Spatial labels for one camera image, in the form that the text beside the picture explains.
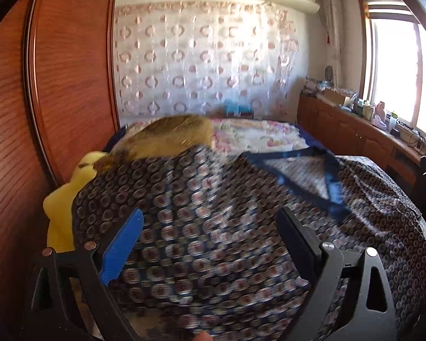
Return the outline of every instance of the yellow plush toy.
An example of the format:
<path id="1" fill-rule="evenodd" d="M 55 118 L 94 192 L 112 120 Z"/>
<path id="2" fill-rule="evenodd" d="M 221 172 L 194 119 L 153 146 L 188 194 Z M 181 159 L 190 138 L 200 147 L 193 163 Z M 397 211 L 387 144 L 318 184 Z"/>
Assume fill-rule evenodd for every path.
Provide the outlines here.
<path id="1" fill-rule="evenodd" d="M 50 219 L 47 246 L 53 247 L 56 252 L 74 250 L 71 213 L 74 198 L 88 182 L 96 177 L 93 164 L 106 155 L 107 153 L 99 151 L 85 155 L 75 169 L 71 180 L 44 199 L 44 212 Z"/>

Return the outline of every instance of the curtain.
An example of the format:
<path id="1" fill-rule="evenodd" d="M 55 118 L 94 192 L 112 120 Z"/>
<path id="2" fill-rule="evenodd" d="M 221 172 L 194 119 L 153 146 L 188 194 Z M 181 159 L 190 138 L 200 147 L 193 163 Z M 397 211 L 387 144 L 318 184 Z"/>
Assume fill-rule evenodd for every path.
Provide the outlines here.
<path id="1" fill-rule="evenodd" d="M 290 14 L 275 5 L 221 1 L 116 7 L 121 117 L 222 114 L 228 101 L 285 119 L 298 51 Z"/>
<path id="2" fill-rule="evenodd" d="M 335 87 L 343 84 L 343 70 L 341 65 L 341 46 L 343 39 L 343 8 L 341 0 L 322 0 L 327 22 L 327 65 L 333 67 L 333 81 Z"/>

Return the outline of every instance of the wooden cabinet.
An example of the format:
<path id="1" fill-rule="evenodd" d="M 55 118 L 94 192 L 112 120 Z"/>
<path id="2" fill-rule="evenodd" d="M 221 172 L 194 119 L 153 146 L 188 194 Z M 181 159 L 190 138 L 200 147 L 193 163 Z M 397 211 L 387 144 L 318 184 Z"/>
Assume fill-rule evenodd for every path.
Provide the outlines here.
<path id="1" fill-rule="evenodd" d="M 300 96 L 298 123 L 336 155 L 366 156 L 396 181 L 401 177 L 406 184 L 414 184 L 420 162 L 418 154 L 368 121 L 319 99 Z"/>
<path id="2" fill-rule="evenodd" d="M 309 132 L 313 136 L 316 132 L 318 115 L 318 109 L 315 102 L 315 99 L 300 97 L 298 112 L 296 114 L 297 123 L 301 125 L 305 131 Z"/>
<path id="3" fill-rule="evenodd" d="M 382 137 L 378 130 L 370 128 L 364 132 L 358 146 L 359 155 L 366 156 L 379 167 L 385 169 L 388 165 L 393 146 L 390 140 Z"/>
<path id="4" fill-rule="evenodd" d="M 339 119 L 330 111 L 318 110 L 316 127 L 313 136 L 333 151 L 337 139 Z"/>
<path id="5" fill-rule="evenodd" d="M 360 130 L 349 123 L 339 121 L 336 139 L 330 149 L 336 155 L 358 155 L 358 146 L 361 139 Z"/>
<path id="6" fill-rule="evenodd" d="M 385 169 L 393 144 L 382 131 L 323 101 L 300 97 L 298 123 L 336 155 L 361 155 Z"/>

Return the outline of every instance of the finger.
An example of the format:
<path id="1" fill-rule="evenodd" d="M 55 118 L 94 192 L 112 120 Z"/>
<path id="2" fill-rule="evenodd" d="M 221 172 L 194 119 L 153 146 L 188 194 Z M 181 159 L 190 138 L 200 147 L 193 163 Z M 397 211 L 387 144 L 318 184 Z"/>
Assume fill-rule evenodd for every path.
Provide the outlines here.
<path id="1" fill-rule="evenodd" d="M 193 338 L 193 341 L 213 341 L 213 337 L 211 337 L 207 331 L 203 330 Z"/>

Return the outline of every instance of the metal bolt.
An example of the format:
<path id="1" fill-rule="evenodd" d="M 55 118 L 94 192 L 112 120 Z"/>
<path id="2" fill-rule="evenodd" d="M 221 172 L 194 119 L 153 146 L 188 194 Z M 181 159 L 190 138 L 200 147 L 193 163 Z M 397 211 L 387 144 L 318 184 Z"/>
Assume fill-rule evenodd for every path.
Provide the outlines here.
<path id="1" fill-rule="evenodd" d="M 377 256 L 377 250 L 373 247 L 368 247 L 366 248 L 366 254 L 372 257 Z"/>
<path id="2" fill-rule="evenodd" d="M 96 242 L 95 241 L 86 242 L 84 247 L 85 247 L 85 250 L 88 250 L 88 251 L 94 250 L 96 248 Z"/>
<path id="3" fill-rule="evenodd" d="M 43 256 L 50 256 L 53 253 L 53 249 L 52 247 L 46 247 L 45 249 L 43 249 Z"/>
<path id="4" fill-rule="evenodd" d="M 324 243 L 322 243 L 322 247 L 325 250 L 331 251 L 334 249 L 334 245 L 331 242 L 325 241 Z"/>

